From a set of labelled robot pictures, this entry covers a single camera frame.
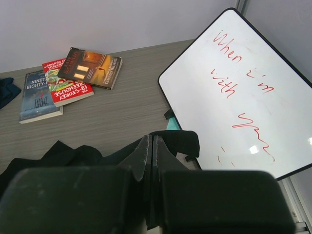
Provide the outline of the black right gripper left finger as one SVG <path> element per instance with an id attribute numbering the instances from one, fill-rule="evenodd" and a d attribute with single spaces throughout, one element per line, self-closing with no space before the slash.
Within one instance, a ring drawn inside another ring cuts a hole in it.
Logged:
<path id="1" fill-rule="evenodd" d="M 125 234 L 152 228 L 152 137 L 118 165 L 27 168 L 0 195 L 3 234 Z"/>

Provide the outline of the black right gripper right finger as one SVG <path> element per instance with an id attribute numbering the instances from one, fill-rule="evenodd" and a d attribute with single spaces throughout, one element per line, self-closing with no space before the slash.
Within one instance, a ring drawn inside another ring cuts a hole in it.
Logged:
<path id="1" fill-rule="evenodd" d="M 263 171 L 189 170 L 153 141 L 151 223 L 164 234 L 293 234 L 273 176 Z"/>

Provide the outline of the black t shirt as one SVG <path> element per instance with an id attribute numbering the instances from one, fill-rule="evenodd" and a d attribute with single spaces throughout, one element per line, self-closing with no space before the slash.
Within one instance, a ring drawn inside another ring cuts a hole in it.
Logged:
<path id="1" fill-rule="evenodd" d="M 162 137 L 170 153 L 174 156 L 177 153 L 182 153 L 199 157 L 199 139 L 193 131 L 164 130 L 152 132 L 149 135 Z M 41 159 L 14 158 L 0 175 L 0 195 L 4 194 L 14 176 L 27 168 L 118 165 L 134 152 L 142 139 L 140 138 L 108 156 L 102 156 L 98 149 L 91 146 L 82 145 L 73 149 L 61 141 L 57 141 Z"/>

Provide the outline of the white dry-erase board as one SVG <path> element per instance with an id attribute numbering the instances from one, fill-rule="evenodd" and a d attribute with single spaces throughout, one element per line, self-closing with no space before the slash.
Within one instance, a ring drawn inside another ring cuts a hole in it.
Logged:
<path id="1" fill-rule="evenodd" d="M 159 76 L 203 170 L 282 179 L 312 165 L 312 84 L 236 9 L 224 10 Z"/>

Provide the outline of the red cover book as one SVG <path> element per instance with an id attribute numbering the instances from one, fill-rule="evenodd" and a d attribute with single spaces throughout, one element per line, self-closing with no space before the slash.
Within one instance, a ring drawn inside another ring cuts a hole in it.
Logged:
<path id="1" fill-rule="evenodd" d="M 64 62 L 65 59 L 62 58 L 42 64 L 52 101 L 56 107 L 82 100 L 94 94 L 93 88 L 89 84 L 58 77 L 58 72 Z"/>

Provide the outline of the dark cover paperback book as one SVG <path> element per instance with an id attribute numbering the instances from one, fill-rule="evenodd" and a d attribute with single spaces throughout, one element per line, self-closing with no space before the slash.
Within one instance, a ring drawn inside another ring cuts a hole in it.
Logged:
<path id="1" fill-rule="evenodd" d="M 120 57 L 72 47 L 58 77 L 112 90 L 122 63 Z"/>

